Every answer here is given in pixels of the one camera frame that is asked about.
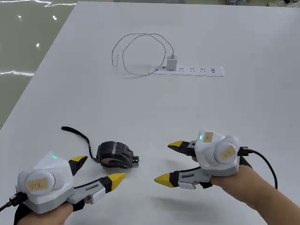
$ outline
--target floor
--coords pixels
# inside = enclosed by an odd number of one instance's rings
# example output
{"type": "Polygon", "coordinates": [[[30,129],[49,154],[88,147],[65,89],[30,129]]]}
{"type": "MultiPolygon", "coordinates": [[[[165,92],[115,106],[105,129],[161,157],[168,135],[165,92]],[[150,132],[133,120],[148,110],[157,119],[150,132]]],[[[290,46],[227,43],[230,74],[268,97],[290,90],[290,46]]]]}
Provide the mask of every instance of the floor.
{"type": "MultiPolygon", "coordinates": [[[[115,0],[220,4],[225,0],[115,0]]],[[[34,75],[76,0],[0,0],[0,129],[34,75]]],[[[283,5],[278,0],[250,0],[247,5],[283,5]]]]}

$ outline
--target human hand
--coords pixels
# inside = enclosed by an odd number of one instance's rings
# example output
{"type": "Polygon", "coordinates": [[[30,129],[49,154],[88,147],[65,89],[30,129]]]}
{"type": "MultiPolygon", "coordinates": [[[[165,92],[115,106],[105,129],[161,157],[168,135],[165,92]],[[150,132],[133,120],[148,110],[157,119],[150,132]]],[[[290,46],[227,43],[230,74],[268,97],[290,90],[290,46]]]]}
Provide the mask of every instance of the human hand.
{"type": "Polygon", "coordinates": [[[232,176],[212,176],[210,182],[253,209],[259,200],[259,193],[265,188],[272,188],[251,167],[245,165],[240,165],[239,171],[232,176]]]}
{"type": "Polygon", "coordinates": [[[56,209],[40,215],[32,212],[22,218],[17,225],[63,225],[72,212],[73,205],[64,203],[56,209]]]}

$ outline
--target yellow fingertip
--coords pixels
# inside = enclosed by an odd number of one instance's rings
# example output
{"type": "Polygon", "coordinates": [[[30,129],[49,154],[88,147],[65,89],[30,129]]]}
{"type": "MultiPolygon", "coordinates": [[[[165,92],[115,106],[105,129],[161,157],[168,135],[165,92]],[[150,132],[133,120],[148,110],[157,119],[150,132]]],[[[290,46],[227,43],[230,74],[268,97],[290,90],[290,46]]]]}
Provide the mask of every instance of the yellow fingertip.
{"type": "Polygon", "coordinates": [[[114,173],[109,175],[109,179],[112,180],[112,191],[117,188],[117,186],[122,182],[125,177],[125,173],[114,173]]]}
{"type": "Polygon", "coordinates": [[[174,186],[171,184],[170,182],[170,174],[169,173],[166,173],[166,174],[163,174],[159,177],[156,177],[154,179],[154,181],[158,184],[161,184],[161,185],[164,185],[164,186],[167,186],[169,188],[173,188],[174,186]]]}
{"type": "Polygon", "coordinates": [[[168,147],[169,146],[176,146],[176,147],[180,147],[180,145],[183,143],[183,141],[176,141],[176,142],[173,142],[171,144],[168,144],[168,147]]]}
{"type": "Polygon", "coordinates": [[[84,158],[84,157],[86,157],[86,158],[87,158],[87,156],[77,156],[77,157],[71,158],[70,160],[73,160],[73,161],[79,162],[79,160],[80,160],[80,159],[82,159],[82,158],[84,158]]]}

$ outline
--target black tape measure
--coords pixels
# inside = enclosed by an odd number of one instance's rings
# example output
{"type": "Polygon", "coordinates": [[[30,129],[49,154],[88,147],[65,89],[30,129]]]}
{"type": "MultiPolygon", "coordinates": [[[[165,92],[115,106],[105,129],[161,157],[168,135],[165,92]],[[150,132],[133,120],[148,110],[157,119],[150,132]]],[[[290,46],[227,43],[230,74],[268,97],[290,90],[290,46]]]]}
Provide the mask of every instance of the black tape measure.
{"type": "Polygon", "coordinates": [[[97,156],[94,158],[90,147],[90,140],[87,138],[87,136],[71,127],[61,127],[61,129],[77,134],[85,139],[88,143],[90,157],[97,163],[100,163],[102,166],[127,169],[133,167],[134,165],[138,165],[139,157],[134,156],[133,151],[130,150],[127,145],[121,142],[103,142],[101,145],[99,145],[97,156]]]}

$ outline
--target electrical outlet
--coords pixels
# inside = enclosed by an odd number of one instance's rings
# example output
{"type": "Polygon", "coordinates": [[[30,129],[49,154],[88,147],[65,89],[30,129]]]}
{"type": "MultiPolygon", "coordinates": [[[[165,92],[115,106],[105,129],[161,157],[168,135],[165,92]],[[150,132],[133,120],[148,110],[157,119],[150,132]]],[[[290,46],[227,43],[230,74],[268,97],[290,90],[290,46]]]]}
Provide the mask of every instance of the electrical outlet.
{"type": "MultiPolygon", "coordinates": [[[[156,69],[155,66],[150,67],[150,72],[156,69]]],[[[167,75],[193,75],[193,76],[225,76],[223,67],[187,67],[178,65],[175,71],[169,71],[165,67],[161,67],[154,71],[154,74],[167,75]]]]}

